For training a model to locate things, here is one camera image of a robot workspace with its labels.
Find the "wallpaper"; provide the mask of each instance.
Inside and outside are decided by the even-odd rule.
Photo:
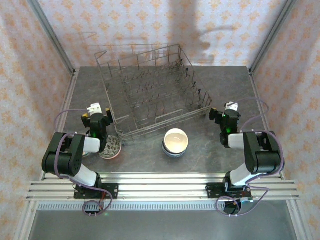
[[[0,239],[11,240],[70,75],[27,1],[1,0],[0,39]]]
[[[254,76],[280,137],[285,175],[302,194],[307,223],[320,239],[320,5],[300,0]]]
[[[286,0],[40,0],[74,67],[177,44],[194,65],[251,66]]]

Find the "white bowl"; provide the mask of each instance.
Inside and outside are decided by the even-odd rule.
[[[183,153],[189,144],[187,134],[178,128],[169,130],[163,140],[165,148],[173,154]]]
[[[171,158],[174,158],[174,159],[180,158],[180,157],[181,157],[183,154],[185,154],[185,152],[187,151],[187,150],[184,150],[183,152],[178,153],[178,154],[169,152],[169,151],[166,149],[164,142],[162,142],[162,150],[164,151],[164,153],[165,153],[167,156],[169,156],[169,157],[171,157]]]

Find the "metal wire rack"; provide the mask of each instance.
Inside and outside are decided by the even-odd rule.
[[[167,45],[116,61],[95,59],[119,137],[138,136],[202,116],[212,99],[181,47]]]

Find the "bowl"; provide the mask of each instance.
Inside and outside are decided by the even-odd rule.
[[[187,134],[181,129],[173,128],[165,134],[162,145],[166,152],[180,155],[186,151],[188,144]]]
[[[121,152],[122,144],[118,137],[109,135],[106,139],[106,145],[103,152],[100,152],[99,155],[103,159],[114,159]]]
[[[180,158],[180,157],[181,157],[183,154],[185,154],[185,152],[187,151],[187,150],[184,150],[183,152],[178,153],[178,154],[171,153],[171,152],[169,152],[169,151],[166,149],[164,142],[162,142],[162,150],[164,151],[164,153],[165,153],[167,156],[169,156],[169,157],[171,157],[171,158]]]

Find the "gray surface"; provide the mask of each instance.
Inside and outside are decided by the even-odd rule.
[[[212,107],[223,111],[224,104],[246,97],[254,97],[254,91],[245,66],[196,66],[196,73],[213,99]],[[85,109],[93,103],[100,103],[102,109],[108,107],[107,94],[97,67],[81,67],[74,89],[70,109]],[[259,113],[255,101],[239,104],[242,115],[239,126]],[[65,131],[85,133],[81,112],[69,112]],[[98,154],[83,158],[82,163],[96,172],[228,172],[244,162],[242,150],[224,148],[220,144],[220,128],[208,116],[195,118],[167,128],[178,127],[186,132],[189,146],[180,158],[170,158],[163,151],[161,143],[165,130],[159,130],[134,142],[126,143],[119,156],[105,160]],[[262,129],[262,120],[252,125]],[[108,126],[109,134],[114,134],[114,126]]]
[[[30,240],[295,240],[285,201],[263,201],[245,216],[216,211],[38,211]]]

